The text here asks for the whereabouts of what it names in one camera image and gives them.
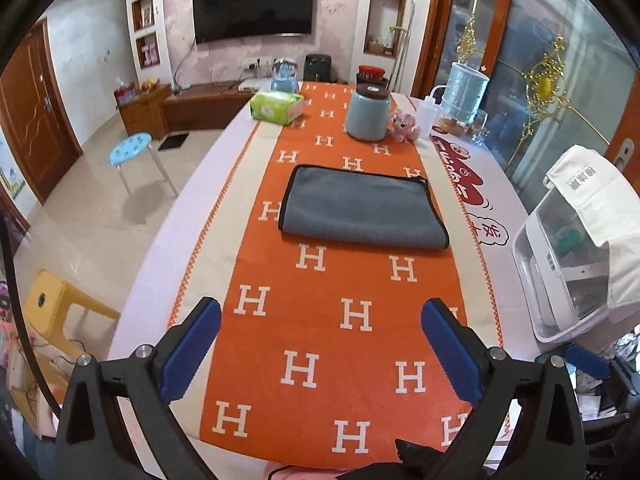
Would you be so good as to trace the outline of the purple grey microfiber towel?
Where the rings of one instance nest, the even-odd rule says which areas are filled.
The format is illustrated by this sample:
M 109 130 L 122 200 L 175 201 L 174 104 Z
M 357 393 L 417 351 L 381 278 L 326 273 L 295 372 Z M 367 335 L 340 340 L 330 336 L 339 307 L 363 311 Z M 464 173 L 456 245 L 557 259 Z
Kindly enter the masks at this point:
M 445 223 L 424 177 L 296 166 L 278 220 L 288 235 L 330 242 L 444 250 Z

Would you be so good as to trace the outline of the clear plastic storage box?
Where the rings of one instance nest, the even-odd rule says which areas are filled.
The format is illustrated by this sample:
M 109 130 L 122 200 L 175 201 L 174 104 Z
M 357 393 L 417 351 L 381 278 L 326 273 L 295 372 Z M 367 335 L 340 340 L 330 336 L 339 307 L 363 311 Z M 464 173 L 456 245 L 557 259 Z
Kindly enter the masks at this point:
M 512 255 L 534 335 L 543 344 L 568 341 L 639 311 L 638 261 L 625 274 L 630 297 L 616 306 L 610 292 L 613 249 L 593 243 L 578 213 L 554 188 L 515 235 Z

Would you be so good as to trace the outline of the yellow plastic stool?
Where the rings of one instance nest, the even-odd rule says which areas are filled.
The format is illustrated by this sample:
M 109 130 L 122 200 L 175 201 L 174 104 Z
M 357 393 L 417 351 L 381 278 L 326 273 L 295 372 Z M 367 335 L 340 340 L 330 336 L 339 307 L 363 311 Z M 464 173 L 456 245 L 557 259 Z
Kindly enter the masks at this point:
M 68 310 L 74 304 L 111 320 L 118 320 L 120 317 L 116 310 L 44 269 L 35 275 L 32 289 L 23 306 L 23 314 L 30 327 L 48 344 L 52 344 L 66 356 L 77 359 L 84 350 L 64 335 Z

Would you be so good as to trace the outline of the white folded cloth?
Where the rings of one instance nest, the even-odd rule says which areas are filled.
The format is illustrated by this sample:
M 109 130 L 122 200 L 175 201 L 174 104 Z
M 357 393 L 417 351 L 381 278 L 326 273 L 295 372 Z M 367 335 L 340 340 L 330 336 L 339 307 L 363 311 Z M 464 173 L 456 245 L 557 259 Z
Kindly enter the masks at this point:
M 593 244 L 608 248 L 608 301 L 612 310 L 639 305 L 639 196 L 612 162 L 573 145 L 547 171 L 574 209 Z

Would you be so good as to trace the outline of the white printed tablecloth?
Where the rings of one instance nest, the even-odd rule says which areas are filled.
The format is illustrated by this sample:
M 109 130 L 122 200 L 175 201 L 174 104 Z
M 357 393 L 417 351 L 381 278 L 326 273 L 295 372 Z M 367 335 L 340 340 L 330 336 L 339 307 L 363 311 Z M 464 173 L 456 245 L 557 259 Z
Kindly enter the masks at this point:
M 237 114 L 172 206 L 122 311 L 111 348 L 114 358 L 128 356 L 140 344 L 158 341 L 168 326 L 180 322 L 174 321 L 171 313 L 184 272 L 205 222 L 250 137 L 250 129 L 256 124 L 249 112 Z M 495 159 L 484 148 L 450 134 L 426 140 L 438 145 L 440 159 L 480 245 L 501 335 L 498 344 L 492 346 L 506 347 L 512 356 L 529 359 L 536 354 L 537 347 L 511 254 L 512 240 L 526 220 L 526 211 Z M 232 463 L 239 478 L 270 462 L 192 438 L 213 469 Z

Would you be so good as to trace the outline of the orange H-pattern blanket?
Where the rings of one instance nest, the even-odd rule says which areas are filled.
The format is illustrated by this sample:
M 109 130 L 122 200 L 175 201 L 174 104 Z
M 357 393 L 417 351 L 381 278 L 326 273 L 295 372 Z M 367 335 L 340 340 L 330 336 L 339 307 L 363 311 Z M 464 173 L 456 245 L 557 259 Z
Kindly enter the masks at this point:
M 446 448 L 469 404 L 423 335 L 441 299 L 486 344 L 501 339 L 480 245 L 433 140 L 367 144 L 344 120 L 352 88 L 304 84 L 293 125 L 258 122 L 184 272 L 171 317 L 204 296 L 221 329 L 172 409 L 191 437 L 228 451 L 314 468 L 388 462 L 397 440 Z M 449 234 L 441 252 L 288 236 L 278 227 L 300 165 L 344 176 L 416 177 Z

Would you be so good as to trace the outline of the blue round stool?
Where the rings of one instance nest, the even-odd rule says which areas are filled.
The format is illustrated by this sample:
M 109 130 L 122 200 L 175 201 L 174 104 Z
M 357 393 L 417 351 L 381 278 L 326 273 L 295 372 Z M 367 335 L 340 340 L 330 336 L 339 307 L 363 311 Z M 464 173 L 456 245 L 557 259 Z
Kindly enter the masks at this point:
M 117 170 L 120 180 L 122 181 L 122 185 L 124 186 L 127 194 L 131 196 L 132 191 L 126 180 L 124 172 L 122 171 L 122 166 L 127 162 L 132 162 L 142 153 L 147 152 L 162 175 L 163 180 L 169 185 L 174 195 L 178 196 L 179 192 L 175 187 L 174 182 L 171 181 L 171 178 L 160 161 L 157 152 L 152 148 L 152 140 L 152 136 L 147 132 L 139 132 L 132 136 L 127 136 L 125 140 L 120 141 L 119 144 L 116 144 L 114 148 L 112 148 L 110 154 L 108 154 L 108 162 Z

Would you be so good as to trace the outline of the white squeeze bottle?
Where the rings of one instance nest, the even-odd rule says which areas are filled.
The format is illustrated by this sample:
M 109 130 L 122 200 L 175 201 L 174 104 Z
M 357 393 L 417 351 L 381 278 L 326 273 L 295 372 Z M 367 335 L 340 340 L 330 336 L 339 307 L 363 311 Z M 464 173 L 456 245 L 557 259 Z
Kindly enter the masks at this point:
M 416 106 L 416 125 L 420 128 L 422 139 L 427 139 L 431 135 L 433 126 L 442 117 L 442 108 L 436 102 L 435 93 L 445 88 L 444 84 L 438 84 Z

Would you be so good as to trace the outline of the light blue metal canister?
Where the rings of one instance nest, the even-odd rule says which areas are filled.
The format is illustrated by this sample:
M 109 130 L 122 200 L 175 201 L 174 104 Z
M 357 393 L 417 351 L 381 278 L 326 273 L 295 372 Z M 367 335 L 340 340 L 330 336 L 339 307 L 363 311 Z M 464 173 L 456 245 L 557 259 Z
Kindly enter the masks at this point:
M 480 108 L 490 78 L 462 63 L 451 64 L 442 94 L 442 110 L 462 124 L 470 124 Z

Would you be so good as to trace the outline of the pink plush toy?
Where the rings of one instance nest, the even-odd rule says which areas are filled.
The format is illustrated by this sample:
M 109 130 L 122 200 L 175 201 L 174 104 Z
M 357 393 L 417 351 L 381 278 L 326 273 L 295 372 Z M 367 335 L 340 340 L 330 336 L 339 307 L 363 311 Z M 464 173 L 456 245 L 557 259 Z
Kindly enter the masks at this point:
M 388 118 L 387 134 L 398 143 L 416 142 L 419 139 L 421 129 L 416 123 L 416 118 L 399 108 L 393 110 Z

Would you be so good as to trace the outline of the black floor mat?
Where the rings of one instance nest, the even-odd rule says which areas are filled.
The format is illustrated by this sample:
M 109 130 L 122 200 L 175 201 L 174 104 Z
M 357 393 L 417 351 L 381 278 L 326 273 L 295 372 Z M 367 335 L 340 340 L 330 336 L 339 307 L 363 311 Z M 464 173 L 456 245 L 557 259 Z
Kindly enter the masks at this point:
M 158 144 L 157 151 L 169 151 L 181 148 L 189 136 L 190 133 L 188 132 L 170 134 L 169 136 L 166 136 L 160 144 Z

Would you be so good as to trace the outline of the brown wooden door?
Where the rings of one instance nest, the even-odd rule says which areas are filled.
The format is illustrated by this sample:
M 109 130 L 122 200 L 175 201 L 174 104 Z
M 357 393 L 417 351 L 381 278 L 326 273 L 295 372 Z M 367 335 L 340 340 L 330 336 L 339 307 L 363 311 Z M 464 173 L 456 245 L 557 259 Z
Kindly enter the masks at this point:
M 44 18 L 2 72 L 1 125 L 18 168 L 44 203 L 82 154 L 58 88 Z

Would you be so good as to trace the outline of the blue ceramic jar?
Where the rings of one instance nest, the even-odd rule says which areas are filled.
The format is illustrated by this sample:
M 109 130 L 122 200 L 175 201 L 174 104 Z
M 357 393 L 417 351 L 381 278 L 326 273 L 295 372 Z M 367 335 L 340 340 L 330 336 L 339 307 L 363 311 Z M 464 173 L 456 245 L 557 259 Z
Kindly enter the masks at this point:
M 381 141 L 386 136 L 389 114 L 390 92 L 375 84 L 357 84 L 347 109 L 345 130 L 358 141 Z

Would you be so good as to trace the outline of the red snack package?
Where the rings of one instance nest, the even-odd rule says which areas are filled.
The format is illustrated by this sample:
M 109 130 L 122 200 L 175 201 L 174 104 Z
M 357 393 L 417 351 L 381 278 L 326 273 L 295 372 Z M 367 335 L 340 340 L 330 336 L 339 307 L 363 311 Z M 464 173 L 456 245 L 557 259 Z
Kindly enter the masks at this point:
M 114 99 L 116 101 L 117 107 L 122 107 L 128 104 L 130 101 L 134 100 L 138 95 L 138 89 L 134 82 L 128 82 L 128 84 L 124 84 L 123 82 L 118 86 L 118 88 L 114 91 Z

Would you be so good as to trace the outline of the wooden tv cabinet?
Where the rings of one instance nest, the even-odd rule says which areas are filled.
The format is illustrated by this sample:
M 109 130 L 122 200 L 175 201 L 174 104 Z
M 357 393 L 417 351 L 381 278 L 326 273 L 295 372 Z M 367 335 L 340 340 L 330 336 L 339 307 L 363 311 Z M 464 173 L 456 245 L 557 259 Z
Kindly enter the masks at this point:
M 117 107 L 128 136 L 149 133 L 162 140 L 169 133 L 222 130 L 253 96 L 238 82 L 196 84 L 179 91 L 159 84 Z

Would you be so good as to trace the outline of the red lidded container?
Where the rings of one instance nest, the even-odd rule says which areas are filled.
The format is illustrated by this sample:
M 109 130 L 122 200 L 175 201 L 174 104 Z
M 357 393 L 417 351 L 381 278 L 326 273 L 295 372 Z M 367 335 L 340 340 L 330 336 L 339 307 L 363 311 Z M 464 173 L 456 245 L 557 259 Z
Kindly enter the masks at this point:
M 381 88 L 387 88 L 388 86 L 384 68 L 372 65 L 359 65 L 356 81 L 357 84 L 373 84 Z

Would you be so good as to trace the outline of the green tissue box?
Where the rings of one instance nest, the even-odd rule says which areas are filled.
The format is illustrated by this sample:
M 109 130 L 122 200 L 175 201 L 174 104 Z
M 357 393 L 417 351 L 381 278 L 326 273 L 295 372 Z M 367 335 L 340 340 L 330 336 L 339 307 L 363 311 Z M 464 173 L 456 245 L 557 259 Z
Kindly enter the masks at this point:
M 287 126 L 303 114 L 304 97 L 297 93 L 259 91 L 248 104 L 253 119 Z

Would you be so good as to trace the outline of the black small heater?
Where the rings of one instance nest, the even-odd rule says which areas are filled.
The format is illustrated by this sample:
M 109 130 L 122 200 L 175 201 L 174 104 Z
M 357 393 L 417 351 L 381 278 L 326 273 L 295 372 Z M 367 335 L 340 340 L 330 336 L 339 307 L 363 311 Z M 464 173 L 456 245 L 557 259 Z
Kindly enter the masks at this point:
M 311 53 L 305 56 L 304 81 L 330 82 L 332 58 L 327 54 Z

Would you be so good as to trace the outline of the snow globe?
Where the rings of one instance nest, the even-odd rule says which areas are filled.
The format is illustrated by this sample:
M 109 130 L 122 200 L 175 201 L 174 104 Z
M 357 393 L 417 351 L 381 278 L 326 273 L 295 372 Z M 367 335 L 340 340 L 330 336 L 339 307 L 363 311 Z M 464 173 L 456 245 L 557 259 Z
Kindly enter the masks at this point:
M 273 61 L 271 70 L 272 91 L 298 92 L 298 65 L 292 58 L 277 58 Z

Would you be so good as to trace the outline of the white wall shelf unit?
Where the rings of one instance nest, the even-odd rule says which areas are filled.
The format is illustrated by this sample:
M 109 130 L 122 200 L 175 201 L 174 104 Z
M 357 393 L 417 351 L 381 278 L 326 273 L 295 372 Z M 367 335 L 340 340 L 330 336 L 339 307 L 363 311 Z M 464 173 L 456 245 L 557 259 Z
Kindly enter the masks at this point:
M 130 47 L 138 83 L 150 78 L 170 84 L 164 0 L 126 0 Z

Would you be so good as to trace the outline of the black wall television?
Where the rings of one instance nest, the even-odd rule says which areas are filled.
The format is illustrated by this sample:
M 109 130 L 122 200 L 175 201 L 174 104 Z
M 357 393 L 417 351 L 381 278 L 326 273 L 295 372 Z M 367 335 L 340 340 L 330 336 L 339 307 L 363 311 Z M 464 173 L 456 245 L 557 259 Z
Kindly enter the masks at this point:
M 198 44 L 312 32 L 314 0 L 192 0 Z

